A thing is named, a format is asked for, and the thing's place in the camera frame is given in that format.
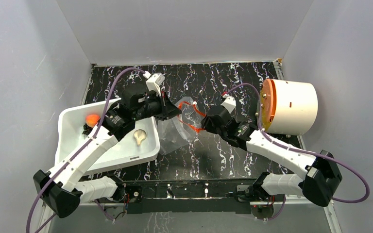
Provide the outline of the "orange peach toy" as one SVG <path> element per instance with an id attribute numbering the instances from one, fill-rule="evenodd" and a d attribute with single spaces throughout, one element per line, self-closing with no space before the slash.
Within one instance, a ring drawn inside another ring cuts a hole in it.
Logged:
<path id="1" fill-rule="evenodd" d="M 98 114 L 90 114 L 90 115 L 87 115 L 85 117 L 85 124 L 90 127 L 90 128 L 94 128 L 99 120 L 100 120 L 100 116 Z"/>

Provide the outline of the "clear orange zip bag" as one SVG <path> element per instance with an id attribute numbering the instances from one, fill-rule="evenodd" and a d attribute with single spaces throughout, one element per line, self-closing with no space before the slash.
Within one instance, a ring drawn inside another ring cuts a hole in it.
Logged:
<path id="1" fill-rule="evenodd" d="M 169 154 L 192 143 L 202 131 L 201 120 L 205 113 L 198 109 L 192 97 L 183 97 L 175 104 L 182 113 L 172 119 L 159 121 L 157 124 L 160 151 Z"/>

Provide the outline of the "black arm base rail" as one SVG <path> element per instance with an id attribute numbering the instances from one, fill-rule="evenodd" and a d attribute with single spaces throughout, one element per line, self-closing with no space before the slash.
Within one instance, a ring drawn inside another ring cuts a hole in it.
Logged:
<path id="1" fill-rule="evenodd" d="M 249 214 L 250 202 L 283 200 L 293 191 L 276 194 L 262 190 L 256 179 L 122 181 L 116 176 L 78 182 L 67 191 L 52 182 L 41 199 L 60 217 L 95 200 L 123 203 L 129 214 L 150 212 L 236 212 Z"/>

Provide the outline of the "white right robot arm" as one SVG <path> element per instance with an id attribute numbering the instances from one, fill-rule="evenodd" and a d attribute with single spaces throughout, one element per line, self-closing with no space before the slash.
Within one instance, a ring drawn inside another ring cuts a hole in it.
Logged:
<path id="1" fill-rule="evenodd" d="M 281 175 L 263 172 L 251 186 L 236 192 L 240 200 L 266 201 L 275 195 L 296 195 L 326 207 L 342 181 L 332 156 L 315 157 L 280 140 L 267 138 L 254 124 L 236 121 L 224 106 L 210 108 L 201 127 L 219 135 L 232 147 L 262 155 L 292 171 Z"/>

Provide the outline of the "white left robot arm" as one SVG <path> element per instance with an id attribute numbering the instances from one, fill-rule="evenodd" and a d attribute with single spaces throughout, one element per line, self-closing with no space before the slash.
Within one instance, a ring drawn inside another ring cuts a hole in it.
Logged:
<path id="1" fill-rule="evenodd" d="M 81 144 L 50 170 L 34 174 L 38 197 L 60 218 L 71 215 L 81 203 L 101 198 L 122 201 L 126 190 L 112 178 L 85 182 L 81 178 L 112 166 L 127 167 L 155 159 L 160 150 L 156 121 L 182 112 L 166 93 L 152 90 L 70 108 L 65 113 L 77 116 L 99 109 L 100 120 Z"/>

